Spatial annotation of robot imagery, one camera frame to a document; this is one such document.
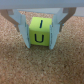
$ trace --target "block's front face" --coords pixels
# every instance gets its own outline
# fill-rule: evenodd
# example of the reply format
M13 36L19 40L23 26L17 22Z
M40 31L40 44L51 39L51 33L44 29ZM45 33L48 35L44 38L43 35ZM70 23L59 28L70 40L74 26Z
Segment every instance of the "block's front face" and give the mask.
M29 27L30 43L49 46L51 23L50 18L33 17Z

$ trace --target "cube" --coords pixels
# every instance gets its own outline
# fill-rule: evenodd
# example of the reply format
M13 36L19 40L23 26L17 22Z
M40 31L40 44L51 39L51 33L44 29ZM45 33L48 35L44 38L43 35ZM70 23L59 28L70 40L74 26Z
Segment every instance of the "cube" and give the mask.
M33 17L29 26L30 44L49 46L51 18Z

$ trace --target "yellow-green cube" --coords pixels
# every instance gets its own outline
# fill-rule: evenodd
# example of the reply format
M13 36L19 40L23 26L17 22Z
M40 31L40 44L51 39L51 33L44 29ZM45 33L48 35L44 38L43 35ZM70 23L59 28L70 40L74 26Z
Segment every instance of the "yellow-green cube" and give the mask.
M51 18L33 17L29 26L30 44L49 46Z

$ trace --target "speckled floor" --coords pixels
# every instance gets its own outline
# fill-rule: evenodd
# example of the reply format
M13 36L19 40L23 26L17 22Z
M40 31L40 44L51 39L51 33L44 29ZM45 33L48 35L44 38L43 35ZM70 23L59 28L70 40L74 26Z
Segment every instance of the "speckled floor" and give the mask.
M53 15L26 13L33 16ZM84 17L71 17L53 50L25 46L16 28L0 15L0 84L84 84Z

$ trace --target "block's top face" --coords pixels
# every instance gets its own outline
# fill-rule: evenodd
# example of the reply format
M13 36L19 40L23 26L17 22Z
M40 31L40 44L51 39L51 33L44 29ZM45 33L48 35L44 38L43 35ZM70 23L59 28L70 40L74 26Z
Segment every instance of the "block's top face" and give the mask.
M29 29L33 31L50 32L51 24L51 18L33 17Z

